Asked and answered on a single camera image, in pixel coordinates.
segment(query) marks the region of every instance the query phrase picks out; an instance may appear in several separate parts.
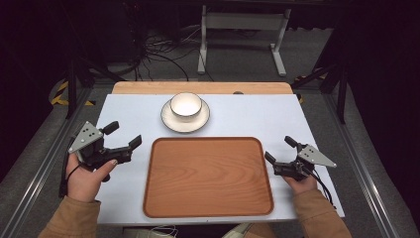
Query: sleeve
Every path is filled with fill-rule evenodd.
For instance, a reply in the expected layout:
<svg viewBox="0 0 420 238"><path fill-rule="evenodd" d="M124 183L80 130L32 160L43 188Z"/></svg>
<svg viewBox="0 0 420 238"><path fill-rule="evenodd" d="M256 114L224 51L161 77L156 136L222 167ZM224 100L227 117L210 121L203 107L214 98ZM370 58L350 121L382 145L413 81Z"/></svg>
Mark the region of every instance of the sleeve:
<svg viewBox="0 0 420 238"><path fill-rule="evenodd" d="M310 190L293 198L306 238L352 237L344 221L320 190Z"/></svg>
<svg viewBox="0 0 420 238"><path fill-rule="evenodd" d="M66 196L39 237L95 237L100 204Z"/></svg>

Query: wooden table edge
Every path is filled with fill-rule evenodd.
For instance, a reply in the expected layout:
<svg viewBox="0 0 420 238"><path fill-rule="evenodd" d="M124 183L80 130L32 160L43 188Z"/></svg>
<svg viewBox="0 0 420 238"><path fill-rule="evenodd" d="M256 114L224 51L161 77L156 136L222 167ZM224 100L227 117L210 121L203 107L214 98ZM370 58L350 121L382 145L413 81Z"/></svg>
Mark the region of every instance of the wooden table edge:
<svg viewBox="0 0 420 238"><path fill-rule="evenodd" d="M120 81L112 94L293 94L286 82Z"/></svg>

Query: silver metal plate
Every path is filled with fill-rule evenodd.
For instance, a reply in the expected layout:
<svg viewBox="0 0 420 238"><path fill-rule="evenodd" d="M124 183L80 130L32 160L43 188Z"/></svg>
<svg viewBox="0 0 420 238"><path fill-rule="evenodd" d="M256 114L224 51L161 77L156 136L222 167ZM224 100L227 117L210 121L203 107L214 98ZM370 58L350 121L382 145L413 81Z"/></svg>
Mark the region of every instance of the silver metal plate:
<svg viewBox="0 0 420 238"><path fill-rule="evenodd" d="M68 152L74 153L80 149L83 149L91 143L101 139L103 136L104 135L101 131L96 129L95 126L87 121L80 129L80 132L78 133L71 147L68 149Z"/></svg>
<svg viewBox="0 0 420 238"><path fill-rule="evenodd" d="M322 154L320 151L315 149L311 145L307 145L302 151L298 154L300 158L303 160L314 164L314 165L320 165L320 166L326 166L326 167L332 167L335 168L337 164L332 162L330 159L328 159L324 154Z"/></svg>

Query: white saucer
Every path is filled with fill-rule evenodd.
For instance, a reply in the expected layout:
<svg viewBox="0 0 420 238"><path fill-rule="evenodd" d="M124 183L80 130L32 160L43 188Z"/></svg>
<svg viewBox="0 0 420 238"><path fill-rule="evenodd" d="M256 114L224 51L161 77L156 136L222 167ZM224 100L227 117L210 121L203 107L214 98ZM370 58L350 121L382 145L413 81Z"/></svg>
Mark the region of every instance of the white saucer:
<svg viewBox="0 0 420 238"><path fill-rule="evenodd" d="M175 115L170 108L170 100L161 109L161 120L163 124L169 129L175 132L188 133L193 132L203 127L210 117L210 108L204 100L202 101L202 107L198 115L189 121L185 121L180 116Z"/></svg>

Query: person's hand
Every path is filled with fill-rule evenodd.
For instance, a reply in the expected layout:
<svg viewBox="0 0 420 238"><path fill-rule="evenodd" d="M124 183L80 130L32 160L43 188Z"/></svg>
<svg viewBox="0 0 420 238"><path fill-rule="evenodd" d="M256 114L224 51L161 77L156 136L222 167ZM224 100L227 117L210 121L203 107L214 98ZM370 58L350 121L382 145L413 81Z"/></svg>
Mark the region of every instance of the person's hand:
<svg viewBox="0 0 420 238"><path fill-rule="evenodd" d="M283 177L283 179L293 189L294 195L300 194L308 190L318 189L317 181L312 176L309 176L308 178L305 178L301 181L297 181L291 177Z"/></svg>
<svg viewBox="0 0 420 238"><path fill-rule="evenodd" d="M77 168L67 182L67 196L82 202L93 202L102 180L117 166L117 160L107 162L98 170L91 172L84 167ZM70 154L66 168L67 176L79 165L75 154Z"/></svg>

